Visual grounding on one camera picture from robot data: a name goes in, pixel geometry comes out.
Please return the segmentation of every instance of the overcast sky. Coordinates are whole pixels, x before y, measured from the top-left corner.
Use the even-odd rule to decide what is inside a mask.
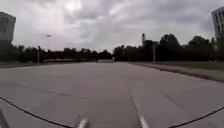
[[[214,36],[211,12],[223,0],[0,0],[17,17],[13,44],[51,49],[109,49],[141,45],[141,33],[158,41],[165,33],[186,44]]]

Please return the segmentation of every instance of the treeline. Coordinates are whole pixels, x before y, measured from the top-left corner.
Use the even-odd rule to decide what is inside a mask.
[[[160,41],[146,40],[141,46],[121,45],[115,47],[113,54],[107,50],[97,52],[85,48],[81,50],[64,48],[61,51],[45,51],[40,47],[5,45],[0,48],[0,61],[37,62],[38,56],[39,62],[97,61],[98,59],[112,58],[116,61],[152,61],[153,47],[156,61],[222,61],[224,60],[224,45],[222,45],[224,42],[218,42],[221,42],[221,40],[216,41],[214,38],[209,40],[201,36],[195,36],[187,44],[180,45],[173,34],[165,34]]]
[[[224,54],[214,38],[209,40],[195,36],[187,44],[180,45],[173,34],[165,34],[160,41],[146,40],[138,47],[118,46],[114,48],[113,55],[117,61],[153,61],[154,44],[156,61],[224,60]]]
[[[98,59],[112,59],[111,53],[107,50],[102,52],[91,51],[82,48],[64,48],[60,51],[45,51],[41,47],[25,47],[23,45],[10,45],[6,52],[1,53],[1,61],[19,61],[19,62],[65,62],[65,61],[96,61]]]

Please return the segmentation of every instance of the road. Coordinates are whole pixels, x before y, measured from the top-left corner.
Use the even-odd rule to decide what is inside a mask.
[[[83,63],[0,70],[0,96],[58,123],[166,128],[224,106],[224,84],[127,63]],[[10,128],[57,128],[0,101]],[[183,128],[223,128],[224,112]]]

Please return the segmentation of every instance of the lamp post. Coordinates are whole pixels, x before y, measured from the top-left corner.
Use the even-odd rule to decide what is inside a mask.
[[[50,43],[50,38],[51,37],[51,35],[47,35],[47,50],[49,51],[50,49],[49,49],[49,43]]]

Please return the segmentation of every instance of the sidewalk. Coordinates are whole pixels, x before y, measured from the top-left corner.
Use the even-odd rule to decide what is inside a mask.
[[[179,67],[179,66],[157,65],[157,64],[144,63],[144,62],[136,62],[131,64],[155,68],[155,69],[159,69],[163,71],[181,73],[181,74],[190,75],[190,76],[196,76],[196,77],[224,83],[224,72],[222,71],[198,69],[198,68],[186,68],[186,67]]]

